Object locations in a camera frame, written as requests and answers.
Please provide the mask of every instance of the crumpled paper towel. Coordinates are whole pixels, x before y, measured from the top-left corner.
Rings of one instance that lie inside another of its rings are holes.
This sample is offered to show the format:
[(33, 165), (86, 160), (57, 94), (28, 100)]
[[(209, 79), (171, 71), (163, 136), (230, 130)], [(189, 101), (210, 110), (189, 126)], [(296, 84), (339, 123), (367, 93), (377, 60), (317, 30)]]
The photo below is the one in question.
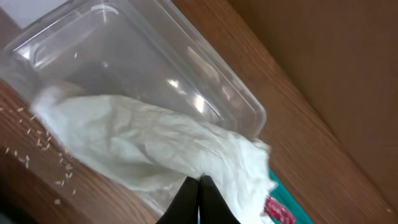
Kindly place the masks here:
[(261, 214), (275, 183), (268, 176), (268, 146), (260, 140), (134, 98), (87, 96), (71, 83), (43, 89), (31, 108), (73, 157), (146, 192), (160, 210), (167, 203), (151, 193), (168, 192), (169, 203), (185, 176), (207, 174), (241, 223), (269, 222)]

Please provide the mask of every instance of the plastic container lid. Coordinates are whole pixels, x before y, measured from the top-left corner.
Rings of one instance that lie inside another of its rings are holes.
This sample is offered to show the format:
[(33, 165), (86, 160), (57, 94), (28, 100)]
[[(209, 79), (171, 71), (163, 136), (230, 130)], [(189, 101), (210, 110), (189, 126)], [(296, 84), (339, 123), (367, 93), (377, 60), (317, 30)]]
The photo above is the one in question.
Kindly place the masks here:
[(172, 2), (68, 2), (4, 53), (27, 100), (57, 80), (93, 95), (126, 95), (258, 137), (264, 108)]

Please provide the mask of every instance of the wood grain surface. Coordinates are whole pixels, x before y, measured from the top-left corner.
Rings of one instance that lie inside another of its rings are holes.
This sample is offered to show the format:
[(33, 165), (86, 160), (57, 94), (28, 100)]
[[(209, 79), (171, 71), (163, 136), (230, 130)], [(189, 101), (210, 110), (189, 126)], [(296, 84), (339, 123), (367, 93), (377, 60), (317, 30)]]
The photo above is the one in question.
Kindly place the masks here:
[(398, 210), (398, 1), (228, 1)]
[[(266, 108), (261, 138), (273, 147), (272, 168), (315, 223), (397, 222), (395, 211), (226, 0), (174, 2)], [(30, 120), (27, 105), (4, 82), (0, 107), (0, 193), (39, 223), (155, 223), (153, 212), (134, 192), (69, 156), (60, 163), (61, 150), (52, 140), (42, 150), (45, 130)], [(26, 155), (28, 169), (18, 160)], [(66, 170), (68, 164), (72, 170)], [(63, 186), (55, 183), (62, 180)]]
[(21, 29), (0, 7), (0, 49), (17, 37)]

